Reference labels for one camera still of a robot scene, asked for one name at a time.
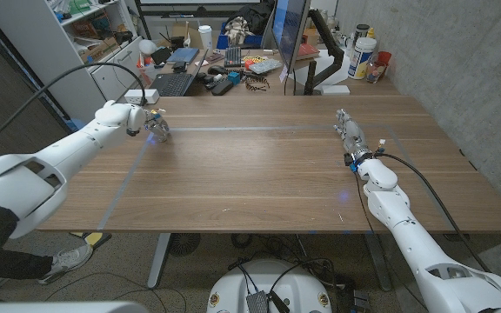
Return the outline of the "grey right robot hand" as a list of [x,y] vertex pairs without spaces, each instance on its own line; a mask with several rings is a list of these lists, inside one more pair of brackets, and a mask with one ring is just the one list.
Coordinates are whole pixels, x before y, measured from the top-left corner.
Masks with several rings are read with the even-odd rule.
[[334,126],[341,136],[344,149],[355,163],[362,162],[372,156],[364,132],[351,115],[343,109],[337,110],[337,125]]

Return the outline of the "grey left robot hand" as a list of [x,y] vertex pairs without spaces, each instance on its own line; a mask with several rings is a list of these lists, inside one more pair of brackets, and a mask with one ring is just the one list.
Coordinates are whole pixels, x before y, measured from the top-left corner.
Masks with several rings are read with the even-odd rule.
[[152,132],[159,142],[165,142],[170,134],[170,128],[163,117],[164,109],[145,110],[144,127]]

